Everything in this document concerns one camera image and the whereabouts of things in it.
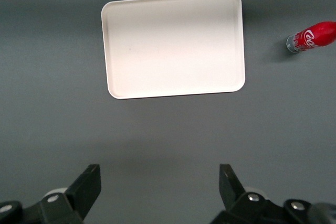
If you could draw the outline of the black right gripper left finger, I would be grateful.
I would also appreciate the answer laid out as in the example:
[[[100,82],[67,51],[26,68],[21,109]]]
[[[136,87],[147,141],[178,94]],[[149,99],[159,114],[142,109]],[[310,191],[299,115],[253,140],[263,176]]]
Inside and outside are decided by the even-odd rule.
[[[30,207],[1,202],[1,223],[84,223],[100,192],[100,166],[91,164],[69,187],[49,191]]]

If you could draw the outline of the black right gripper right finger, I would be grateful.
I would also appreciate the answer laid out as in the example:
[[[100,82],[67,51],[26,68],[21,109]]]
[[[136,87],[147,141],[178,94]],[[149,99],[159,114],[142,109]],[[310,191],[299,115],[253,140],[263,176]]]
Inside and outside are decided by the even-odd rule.
[[[211,223],[335,223],[335,205],[288,199],[282,206],[245,189],[229,164],[219,166],[219,193],[225,209]]]

